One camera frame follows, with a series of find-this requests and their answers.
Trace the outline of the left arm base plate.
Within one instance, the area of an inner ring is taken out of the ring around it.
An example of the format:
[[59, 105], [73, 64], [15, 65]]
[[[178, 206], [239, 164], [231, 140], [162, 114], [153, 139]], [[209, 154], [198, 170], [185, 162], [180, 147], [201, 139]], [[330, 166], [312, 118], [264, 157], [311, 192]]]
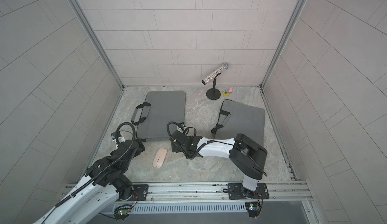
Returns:
[[135, 184], [124, 188], [119, 194], [119, 201], [145, 201], [148, 194], [148, 184]]

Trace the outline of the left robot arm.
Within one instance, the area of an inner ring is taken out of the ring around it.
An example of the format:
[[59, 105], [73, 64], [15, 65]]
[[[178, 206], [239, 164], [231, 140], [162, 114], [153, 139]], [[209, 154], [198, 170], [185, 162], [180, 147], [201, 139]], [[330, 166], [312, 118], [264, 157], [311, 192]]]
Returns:
[[36, 224], [86, 224], [117, 200], [139, 200], [125, 175], [134, 157], [145, 150], [136, 140], [126, 140], [109, 156], [97, 160], [78, 184]]

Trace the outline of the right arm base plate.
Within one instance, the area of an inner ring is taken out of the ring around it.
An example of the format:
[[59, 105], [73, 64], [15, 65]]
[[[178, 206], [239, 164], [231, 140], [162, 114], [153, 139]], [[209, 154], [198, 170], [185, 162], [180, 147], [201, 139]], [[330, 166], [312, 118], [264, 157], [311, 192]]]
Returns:
[[255, 191], [244, 188], [242, 183], [229, 183], [223, 192], [228, 194], [230, 200], [266, 200], [270, 198], [266, 183], [258, 183]]

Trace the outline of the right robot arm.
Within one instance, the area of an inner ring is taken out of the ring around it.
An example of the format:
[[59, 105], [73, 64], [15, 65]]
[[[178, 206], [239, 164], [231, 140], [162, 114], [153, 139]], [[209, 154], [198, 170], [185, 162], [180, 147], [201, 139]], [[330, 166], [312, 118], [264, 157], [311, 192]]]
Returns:
[[264, 167], [268, 151], [244, 134], [230, 139], [209, 139], [188, 136], [176, 130], [168, 134], [173, 146], [189, 160], [198, 157], [220, 157], [230, 159], [244, 174], [242, 186], [255, 192], [258, 182], [266, 176]]

